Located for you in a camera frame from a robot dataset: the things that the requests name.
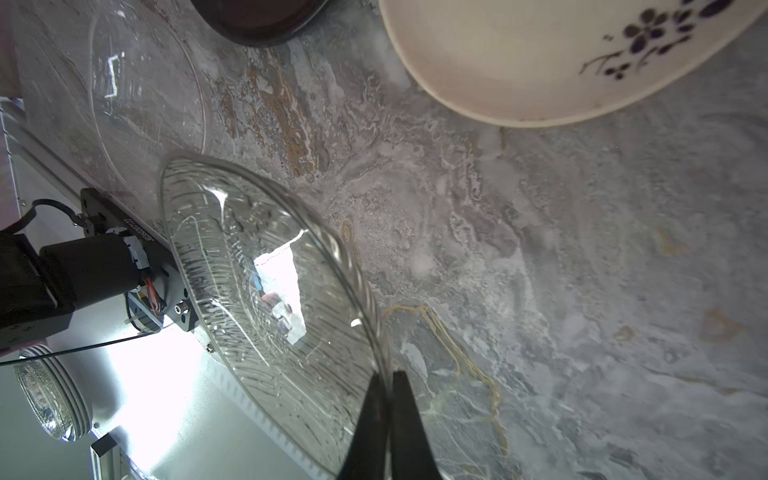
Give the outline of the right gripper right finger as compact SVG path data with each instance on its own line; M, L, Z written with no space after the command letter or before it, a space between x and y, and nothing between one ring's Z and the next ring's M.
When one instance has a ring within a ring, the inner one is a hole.
M393 373L391 464L394 480L440 480L411 385L404 371Z

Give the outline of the cream plate with flowers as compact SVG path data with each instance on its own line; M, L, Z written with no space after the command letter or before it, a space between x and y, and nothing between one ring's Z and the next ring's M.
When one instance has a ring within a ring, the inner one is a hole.
M411 76L469 118L519 128L595 118L666 87L750 27L763 0L383 1Z

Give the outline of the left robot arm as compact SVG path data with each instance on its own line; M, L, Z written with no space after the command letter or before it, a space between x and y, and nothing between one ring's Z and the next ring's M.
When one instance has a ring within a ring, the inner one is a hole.
M39 206L55 208L83 229L92 225L65 204L39 199L1 231L1 353L69 327L73 313L139 287L150 266L140 238L122 227L35 250L22 231Z

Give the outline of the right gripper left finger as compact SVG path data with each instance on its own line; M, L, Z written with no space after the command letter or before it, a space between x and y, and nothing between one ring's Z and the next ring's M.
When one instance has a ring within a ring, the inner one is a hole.
M345 461L338 480L382 480L385 478L390 407L379 373L369 382Z

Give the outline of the clear glass plate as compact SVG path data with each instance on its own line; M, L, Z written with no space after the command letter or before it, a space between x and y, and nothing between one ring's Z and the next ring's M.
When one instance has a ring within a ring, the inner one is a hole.
M124 188L154 205L164 156L207 147L197 68L178 35L140 1L99 2L89 46L89 104L103 154Z
M377 302L341 237L287 188L186 151L160 169L165 236L202 326L270 428L325 475L375 374Z

